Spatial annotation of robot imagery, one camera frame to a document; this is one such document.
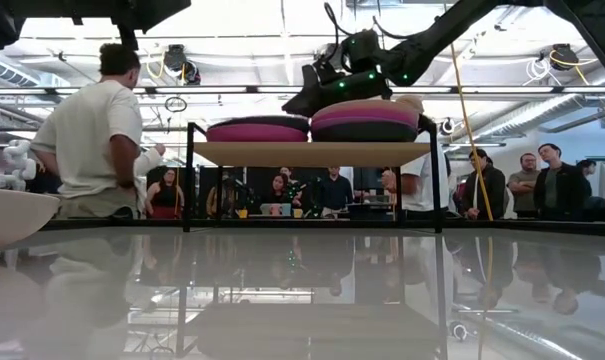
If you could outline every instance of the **humanoid robot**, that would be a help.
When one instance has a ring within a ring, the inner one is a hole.
[[[0,166],[0,189],[25,191],[25,180],[35,178],[35,160],[27,157],[30,145],[27,140],[11,140],[9,146],[4,149],[4,163]],[[14,169],[10,175],[5,174],[7,168]]]

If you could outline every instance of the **ceiling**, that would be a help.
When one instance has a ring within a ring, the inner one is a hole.
[[[166,71],[158,76],[162,54],[171,44],[185,45],[189,59],[200,70],[202,85],[300,86],[300,67],[311,62],[318,48],[334,41],[333,26],[323,9],[324,0],[193,0],[192,3],[190,8],[165,20],[147,34],[138,34],[139,54],[144,63],[141,86],[176,85],[176,78]],[[445,11],[442,3],[433,0],[405,0],[399,6],[383,6],[381,12],[377,7],[353,11],[343,3],[343,0],[331,1],[339,23],[348,31],[370,28],[372,17],[376,16],[387,31],[411,34],[429,27],[435,17]],[[118,36],[117,28],[108,19],[88,19],[84,26],[74,26],[70,19],[30,19],[21,40],[1,51],[0,60],[34,78],[45,79],[47,86],[51,83],[83,86],[99,80],[98,49],[103,43],[117,42]],[[397,40],[383,38],[386,48],[397,43]],[[548,52],[557,43],[571,45],[584,64],[580,69],[592,84],[605,84],[605,72],[580,34],[571,24],[544,8],[498,7],[474,24],[453,46],[460,65],[461,82],[465,86],[583,85],[573,70],[547,71],[544,62],[533,68],[540,51]],[[452,55],[452,49],[444,50],[415,85],[454,86]],[[11,86],[15,85],[0,79],[0,87]],[[279,113],[287,99],[277,94],[184,98],[188,103],[187,110],[172,116],[164,109],[165,98],[162,96],[142,97],[140,102],[147,126],[166,126],[169,118],[173,127],[194,120],[206,126],[219,118]],[[499,101],[486,100],[489,99],[474,98],[466,104],[474,130],[484,129],[484,136],[492,135],[491,126],[495,128],[496,121],[504,116],[513,117],[509,114],[514,110],[530,106],[531,101],[538,104],[549,101],[548,98],[525,100],[515,96],[503,96]],[[43,101],[35,96],[0,96],[0,103],[38,117],[46,117],[56,105],[55,101]],[[590,102],[587,107],[591,105],[594,111],[597,110],[597,102]],[[463,117],[460,101],[455,98],[425,95],[425,109],[436,119],[459,121]],[[531,115],[525,122],[534,124],[532,120],[538,116]],[[0,126],[7,127],[11,121]],[[514,121],[509,121],[508,126],[497,132],[501,136],[519,135],[522,129],[511,130]],[[458,132],[449,140],[463,141],[461,135]],[[148,142],[182,143],[186,139],[177,131],[169,135],[155,131],[146,136]]]

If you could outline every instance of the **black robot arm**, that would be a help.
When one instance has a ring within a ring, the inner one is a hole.
[[[406,37],[390,50],[379,48],[377,35],[372,30],[349,36],[341,47],[352,64],[352,74],[336,76],[331,73],[333,69],[325,68],[328,61],[306,65],[302,91],[282,109],[291,114],[312,116],[323,107],[342,101],[380,95],[388,98],[390,89],[384,79],[398,86],[413,85],[435,56],[500,5],[547,7],[576,27],[605,68],[605,0],[460,0],[431,27]],[[375,65],[380,66],[381,74]]]

